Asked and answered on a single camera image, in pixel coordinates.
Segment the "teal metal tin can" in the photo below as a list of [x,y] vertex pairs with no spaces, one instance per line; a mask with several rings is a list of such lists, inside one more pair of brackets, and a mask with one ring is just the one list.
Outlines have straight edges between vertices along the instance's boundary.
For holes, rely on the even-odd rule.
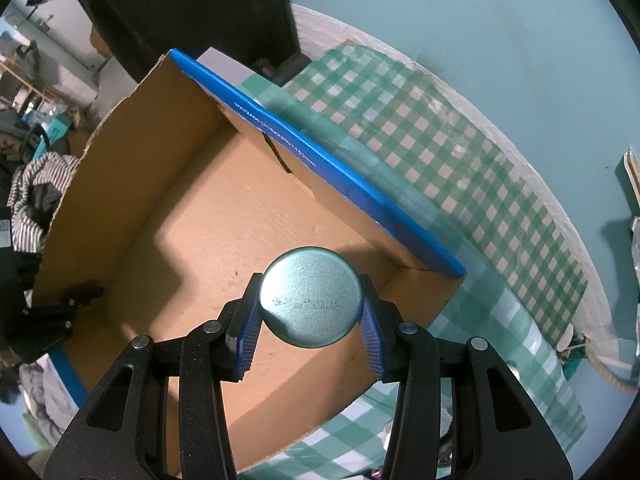
[[343,339],[358,323],[364,293],[359,276],[336,252],[299,247],[280,255],[260,281],[262,319],[294,347],[318,349]]

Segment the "blue cardboard box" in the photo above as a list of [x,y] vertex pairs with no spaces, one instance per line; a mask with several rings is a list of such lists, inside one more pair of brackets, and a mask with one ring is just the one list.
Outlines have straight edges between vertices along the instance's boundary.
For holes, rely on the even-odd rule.
[[[462,276],[431,269],[404,245],[396,214],[314,141],[172,51],[89,140],[32,300],[44,307],[76,287],[103,288],[64,347],[90,393],[134,338],[186,336],[299,247],[336,252],[427,330]],[[221,386],[236,478],[325,479],[367,467],[382,446],[380,432],[362,426],[362,395],[376,381],[360,319],[318,349],[287,344],[262,320],[250,369]],[[178,393],[170,378],[167,479],[180,476]]]

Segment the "green checkered tablecloth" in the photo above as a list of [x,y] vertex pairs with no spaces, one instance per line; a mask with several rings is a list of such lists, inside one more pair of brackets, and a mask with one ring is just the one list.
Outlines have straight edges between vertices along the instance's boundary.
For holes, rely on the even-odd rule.
[[485,257],[398,168],[262,76],[243,91],[387,196],[402,242],[436,271],[464,279],[433,326],[434,382],[452,422],[438,445],[453,479],[569,479],[564,445],[584,416],[550,344]]

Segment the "striped clothing pile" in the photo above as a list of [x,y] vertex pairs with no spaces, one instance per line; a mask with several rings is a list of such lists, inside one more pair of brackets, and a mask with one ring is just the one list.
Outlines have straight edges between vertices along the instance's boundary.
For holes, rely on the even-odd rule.
[[74,155],[49,152],[17,168],[8,206],[12,243],[18,252],[44,251],[51,222],[78,165]]

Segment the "small-check green cloth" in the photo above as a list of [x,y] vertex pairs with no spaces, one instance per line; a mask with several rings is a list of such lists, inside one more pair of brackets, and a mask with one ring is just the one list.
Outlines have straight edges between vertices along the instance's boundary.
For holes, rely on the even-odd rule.
[[558,344],[588,281],[506,153],[420,70],[362,44],[326,51],[285,90],[339,125],[454,222]]

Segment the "wooden plank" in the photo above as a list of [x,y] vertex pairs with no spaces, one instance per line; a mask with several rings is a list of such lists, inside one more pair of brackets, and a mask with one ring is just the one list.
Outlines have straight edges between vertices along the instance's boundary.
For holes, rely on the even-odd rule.
[[630,148],[623,156],[623,166],[634,194],[637,208],[640,208],[640,165],[639,159]]

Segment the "black hanging garment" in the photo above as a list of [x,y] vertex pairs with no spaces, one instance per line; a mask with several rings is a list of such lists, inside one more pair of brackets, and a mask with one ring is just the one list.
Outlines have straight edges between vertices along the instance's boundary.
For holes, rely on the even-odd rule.
[[135,81],[171,49],[198,58],[214,48],[276,84],[308,60],[290,0],[78,0]]

